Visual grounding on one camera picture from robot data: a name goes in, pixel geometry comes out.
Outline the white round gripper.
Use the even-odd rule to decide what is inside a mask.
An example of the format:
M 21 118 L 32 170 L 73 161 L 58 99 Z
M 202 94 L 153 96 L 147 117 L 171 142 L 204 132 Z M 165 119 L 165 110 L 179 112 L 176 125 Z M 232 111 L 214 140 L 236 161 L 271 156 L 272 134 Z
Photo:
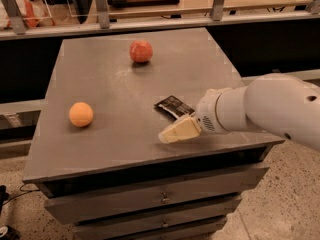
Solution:
M 196 106 L 195 116 L 199 124 L 194 117 L 184 115 L 158 134 L 160 141 L 169 144 L 195 138 L 201 134 L 201 129 L 208 134 L 227 134 L 217 115 L 219 98 L 226 91 L 229 88 L 208 89 Z

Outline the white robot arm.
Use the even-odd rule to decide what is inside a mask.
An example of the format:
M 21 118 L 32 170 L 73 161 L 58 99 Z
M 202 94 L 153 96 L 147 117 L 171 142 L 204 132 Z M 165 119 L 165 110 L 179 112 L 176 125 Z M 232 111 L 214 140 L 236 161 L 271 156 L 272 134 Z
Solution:
M 203 132 L 262 131 L 320 151 L 320 87 L 271 73 L 245 87 L 209 89 L 193 114 L 181 116 L 158 137 L 174 143 Z

